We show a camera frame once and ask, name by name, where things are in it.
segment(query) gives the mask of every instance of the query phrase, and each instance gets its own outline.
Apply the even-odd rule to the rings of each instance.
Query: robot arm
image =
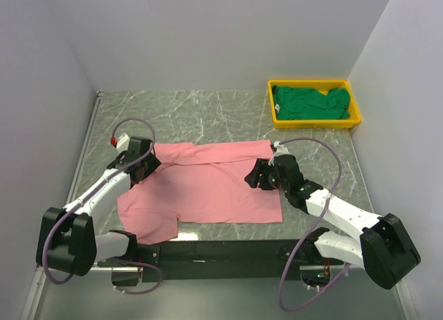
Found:
[[[48,267],[84,276],[93,264],[114,257],[134,259],[139,248],[136,236],[126,231],[110,231],[95,236],[94,226],[111,208],[116,199],[134,184],[144,180],[160,165],[155,154],[115,175],[117,169],[142,157],[151,141],[124,135],[116,146],[120,154],[111,162],[103,176],[82,196],[64,208],[50,208],[42,219],[37,264],[42,264],[44,243],[50,230],[69,209],[81,204],[55,232],[47,253]],[[330,197],[329,209],[323,219],[348,234],[339,235],[325,228],[316,229],[307,240],[314,257],[335,258],[366,270],[371,279],[386,289],[398,283],[420,263],[419,254],[401,221],[394,215],[385,217],[363,211],[330,195],[321,185],[305,179],[296,158],[286,147],[276,143],[274,156],[258,159],[245,181],[253,188],[280,189],[289,203],[306,214],[320,216]],[[107,183],[90,199],[97,185]]]
[[[323,219],[349,236],[329,229],[312,232],[317,252],[363,268],[379,286],[390,289],[416,267],[421,258],[400,219],[393,214],[363,211],[335,197],[321,185],[305,179],[296,158],[284,145],[275,143],[269,160],[258,159],[245,181],[262,190],[280,189],[289,203],[306,214],[320,216],[330,197]]]
[[[120,152],[108,166],[101,178],[78,199],[64,208],[49,208],[43,218],[37,246],[37,264],[42,265],[44,243],[49,231],[66,212],[81,204],[80,209],[72,213],[63,225],[55,232],[48,250],[48,266],[78,276],[84,276],[94,263],[113,258],[133,258],[137,249],[137,239],[132,233],[112,230],[104,235],[95,236],[97,223],[108,212],[119,196],[133,185],[144,180],[159,166],[160,161],[154,154],[149,154],[140,163],[115,175],[115,172],[129,162],[143,156],[150,147],[151,140],[124,135],[118,146]],[[91,194],[100,183],[106,184],[90,199]]]

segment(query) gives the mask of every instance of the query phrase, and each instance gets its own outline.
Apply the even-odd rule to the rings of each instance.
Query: pink t-shirt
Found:
[[[244,181],[257,158],[272,156],[269,140],[156,144],[161,166],[118,198],[126,231],[141,244],[177,237],[177,219],[195,223],[282,222],[277,190]]]

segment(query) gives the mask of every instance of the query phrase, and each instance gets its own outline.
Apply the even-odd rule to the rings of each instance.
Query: white backdrop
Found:
[[[0,0],[0,318],[17,320],[42,215],[63,206],[94,92],[44,0]]]
[[[47,0],[99,90],[346,78],[388,0]]]
[[[443,0],[390,0],[350,76],[372,203],[402,219],[422,256],[407,277],[422,320],[443,310],[442,10]]]

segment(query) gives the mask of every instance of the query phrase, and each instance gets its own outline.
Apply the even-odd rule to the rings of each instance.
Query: yellow tray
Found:
[[[272,87],[314,88],[323,94],[327,94],[333,88],[346,88],[351,96],[347,111],[350,117],[339,120],[303,120],[303,121],[279,121],[275,114],[275,104],[272,95]],[[355,103],[351,88],[346,80],[270,80],[268,81],[269,100],[271,101],[272,121],[275,128],[352,128],[361,122],[359,108]]]

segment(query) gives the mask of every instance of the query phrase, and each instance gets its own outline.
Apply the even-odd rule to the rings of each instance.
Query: marble surface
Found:
[[[271,139],[286,140],[312,136],[330,144],[343,162],[343,176],[335,195],[366,211],[372,211],[367,190],[347,130],[276,130],[271,120],[267,91],[106,91],[99,95],[99,106],[89,136],[75,194],[81,195],[103,173],[116,151],[109,144],[113,126],[127,117],[150,121],[159,143],[196,144]],[[117,136],[149,136],[141,123],[122,125]],[[337,164],[329,151],[311,141],[287,145],[297,157],[304,176],[330,187],[337,175]],[[315,220],[290,206],[283,195],[282,224],[196,224],[179,223],[179,237],[198,240],[243,240],[299,238]],[[328,223],[322,224],[331,228]],[[99,222],[96,233],[124,229],[116,205]]]

